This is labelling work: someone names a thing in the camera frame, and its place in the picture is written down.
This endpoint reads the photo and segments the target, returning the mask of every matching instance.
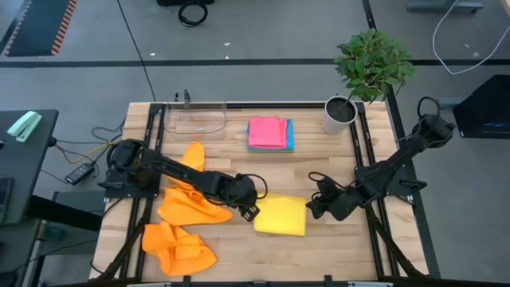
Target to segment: orange cloth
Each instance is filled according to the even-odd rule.
[[[157,256],[161,270],[169,276],[188,275],[211,267],[217,259],[198,235],[189,235],[167,222],[147,224],[143,251]]]
[[[204,170],[205,161],[204,147],[197,142],[191,143],[181,158],[181,163],[198,171]],[[224,222],[232,213],[207,202],[190,184],[171,180],[176,185],[165,189],[165,199],[158,208],[163,220],[145,226],[142,248],[159,258],[165,274],[189,275],[211,267],[216,256],[198,235],[190,235],[179,226]]]

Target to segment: wooden tabletop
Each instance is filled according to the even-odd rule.
[[[147,124],[149,103],[132,103],[124,126],[123,139],[142,139]],[[340,184],[353,180],[356,165],[351,134],[348,129],[330,136],[321,127],[323,109],[228,109],[225,137],[200,140],[206,149],[206,170],[229,174],[254,173],[269,185],[269,192],[303,196],[307,199],[316,191],[308,179],[310,171],[330,175]],[[294,123],[295,152],[289,154],[250,153],[246,150],[245,127],[251,116],[276,115],[291,118]],[[377,160],[395,152],[394,134],[384,103],[367,106],[367,119]],[[158,126],[155,120],[154,129]],[[359,138],[361,125],[358,123]],[[179,159],[190,140],[175,140],[165,132],[163,154]],[[151,146],[154,147],[155,130]],[[368,163],[362,143],[363,160]],[[155,213],[163,199],[155,200],[151,222],[160,222]],[[386,208],[395,242],[414,265],[427,273],[422,244],[410,204],[396,198],[386,198]],[[94,266],[105,269],[123,245],[128,226],[131,200],[115,206],[103,220],[97,242]],[[325,274],[334,280],[371,280],[376,278],[367,220],[364,210],[356,209],[346,220],[336,221],[329,213],[315,220],[308,210],[305,237],[263,234],[253,230],[233,210],[229,222],[216,225],[184,226],[190,234],[198,234],[215,252],[218,262],[209,269],[192,274],[192,281],[322,281]],[[386,248],[379,239],[385,273],[390,274]],[[134,274],[139,243],[131,252],[128,274]],[[91,277],[99,274],[91,270]],[[157,258],[146,256],[143,281],[181,281],[168,277],[159,269]]]

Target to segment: table leg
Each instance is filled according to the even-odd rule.
[[[78,210],[36,195],[32,195],[26,216],[93,231],[100,230],[102,221],[99,215]]]
[[[441,11],[446,12],[455,3],[455,0],[441,0],[441,1],[414,1],[408,5],[407,10],[410,12],[421,11]],[[455,4],[454,9],[464,9],[471,13],[476,13],[478,10],[484,8],[481,2],[467,2],[459,1]]]

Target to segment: white pot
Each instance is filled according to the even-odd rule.
[[[349,104],[354,108],[354,114],[355,114],[354,118],[352,120],[349,120],[346,123],[340,122],[338,120],[334,120],[332,117],[330,117],[328,115],[328,110],[326,109],[326,107],[328,106],[328,103],[334,99],[347,100],[348,98],[346,96],[332,96],[324,105],[324,116],[323,116],[322,128],[327,134],[330,134],[330,135],[340,134],[343,130],[345,130],[346,128],[349,128],[349,124],[351,124],[353,121],[355,121],[356,117],[358,117],[358,108],[356,107],[356,104],[352,100],[349,100]]]

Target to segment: gray floor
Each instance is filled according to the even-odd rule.
[[[0,33],[10,24],[21,1],[0,0]],[[331,58],[336,45],[367,28],[358,0],[217,0],[204,26],[183,28],[154,0],[121,0],[127,20],[145,60]],[[380,29],[402,41],[417,59],[433,59],[430,38],[440,14],[411,14],[408,1],[372,0]],[[485,1],[476,15],[454,14],[437,38],[445,58],[482,58],[499,40],[510,18],[499,1]],[[510,58],[510,39],[495,54]],[[12,58],[0,61],[128,61],[138,58],[115,0],[79,1],[61,53],[55,57]],[[205,66],[147,69],[158,100],[170,100],[187,88],[193,99],[325,100],[348,91],[333,66]],[[467,97],[491,75],[507,66],[480,67],[450,76],[442,67],[418,67],[398,95],[406,131],[417,122],[416,104],[422,96]],[[132,101],[150,101],[142,68],[0,69],[1,109],[56,108],[60,111],[55,136],[60,140],[91,140],[95,126],[114,128]],[[453,120],[451,112],[444,117]],[[422,192],[426,214],[444,278],[510,282],[505,266],[510,251],[505,239],[510,199],[504,167],[510,156],[505,140],[467,140],[458,134],[444,148],[417,156],[418,178],[429,183]],[[86,152],[88,146],[68,145]],[[43,168],[59,177],[69,166],[49,149]],[[36,194],[54,191],[93,191],[96,179],[71,187],[41,175]],[[83,281],[92,256],[59,256],[47,261],[48,283]]]

